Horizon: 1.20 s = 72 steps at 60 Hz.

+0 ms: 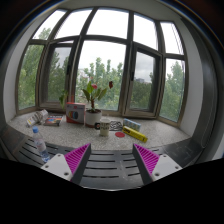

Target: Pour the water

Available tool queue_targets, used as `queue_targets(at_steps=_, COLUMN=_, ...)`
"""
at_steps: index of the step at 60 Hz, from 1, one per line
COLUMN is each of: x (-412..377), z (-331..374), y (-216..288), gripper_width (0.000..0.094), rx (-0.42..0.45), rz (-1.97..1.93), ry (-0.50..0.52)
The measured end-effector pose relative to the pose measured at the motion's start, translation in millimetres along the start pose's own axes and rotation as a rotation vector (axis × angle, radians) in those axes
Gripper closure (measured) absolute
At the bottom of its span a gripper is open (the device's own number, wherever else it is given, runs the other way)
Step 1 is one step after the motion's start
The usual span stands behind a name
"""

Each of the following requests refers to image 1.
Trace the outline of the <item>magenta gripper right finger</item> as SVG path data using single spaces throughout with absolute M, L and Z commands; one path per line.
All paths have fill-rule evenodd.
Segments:
M 132 153 L 136 159 L 145 185 L 182 169 L 182 167 L 167 154 L 158 155 L 137 144 L 133 145 Z

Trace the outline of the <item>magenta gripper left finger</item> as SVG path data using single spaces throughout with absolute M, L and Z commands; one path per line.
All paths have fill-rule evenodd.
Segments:
M 67 154 L 56 154 L 42 169 L 79 185 L 91 154 L 91 144 L 73 149 Z

